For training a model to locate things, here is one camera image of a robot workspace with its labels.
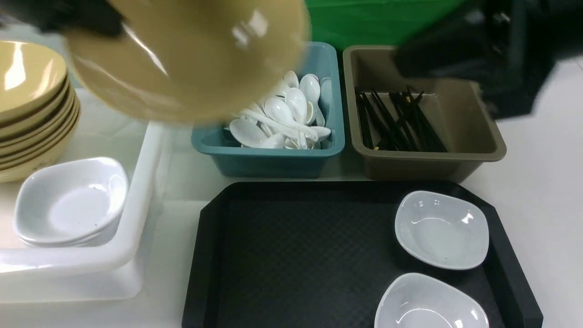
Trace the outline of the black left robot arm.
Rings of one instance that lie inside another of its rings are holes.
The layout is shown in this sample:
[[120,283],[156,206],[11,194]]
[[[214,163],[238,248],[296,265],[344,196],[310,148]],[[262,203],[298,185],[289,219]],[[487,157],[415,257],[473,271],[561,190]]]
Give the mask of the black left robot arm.
[[75,27],[117,37],[124,21],[106,0],[2,0],[0,9],[2,15],[41,33],[61,33]]

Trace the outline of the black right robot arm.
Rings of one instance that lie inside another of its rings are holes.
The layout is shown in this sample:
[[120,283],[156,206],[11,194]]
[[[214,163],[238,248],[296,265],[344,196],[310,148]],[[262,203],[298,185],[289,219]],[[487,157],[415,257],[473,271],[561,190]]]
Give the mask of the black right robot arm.
[[465,0],[396,50],[402,77],[476,82],[491,118],[519,118],[557,62],[582,54],[580,0]]

